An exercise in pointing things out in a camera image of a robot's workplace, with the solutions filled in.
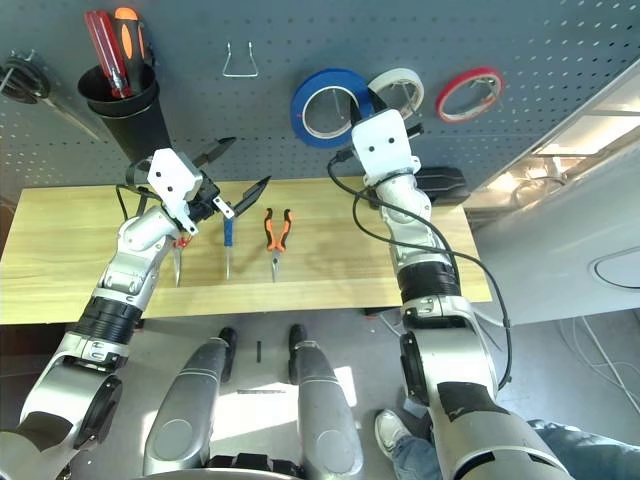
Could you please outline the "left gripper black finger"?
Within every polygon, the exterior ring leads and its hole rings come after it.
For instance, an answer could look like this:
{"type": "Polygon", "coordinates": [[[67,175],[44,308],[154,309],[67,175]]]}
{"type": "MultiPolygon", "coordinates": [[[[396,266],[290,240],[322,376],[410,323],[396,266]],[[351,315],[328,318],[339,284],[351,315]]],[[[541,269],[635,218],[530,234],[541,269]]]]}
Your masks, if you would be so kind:
{"type": "Polygon", "coordinates": [[[236,137],[225,137],[219,140],[216,140],[214,143],[206,146],[204,150],[197,154],[193,159],[192,163],[197,168],[202,168],[218,158],[220,158],[235,142],[236,137]]]}
{"type": "Polygon", "coordinates": [[[214,198],[213,203],[226,219],[231,220],[239,217],[258,201],[270,180],[271,177],[267,176],[253,184],[243,193],[241,200],[235,205],[225,202],[220,195],[214,198]]]}

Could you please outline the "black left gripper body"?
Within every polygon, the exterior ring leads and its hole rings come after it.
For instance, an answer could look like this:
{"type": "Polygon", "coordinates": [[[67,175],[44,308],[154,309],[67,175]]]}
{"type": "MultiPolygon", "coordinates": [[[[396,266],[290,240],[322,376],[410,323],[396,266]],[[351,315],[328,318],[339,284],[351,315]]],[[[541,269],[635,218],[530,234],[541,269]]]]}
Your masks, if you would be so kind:
{"type": "Polygon", "coordinates": [[[190,220],[198,224],[218,212],[215,199],[219,196],[218,186],[205,173],[202,173],[202,183],[194,198],[188,202],[190,220]]]}

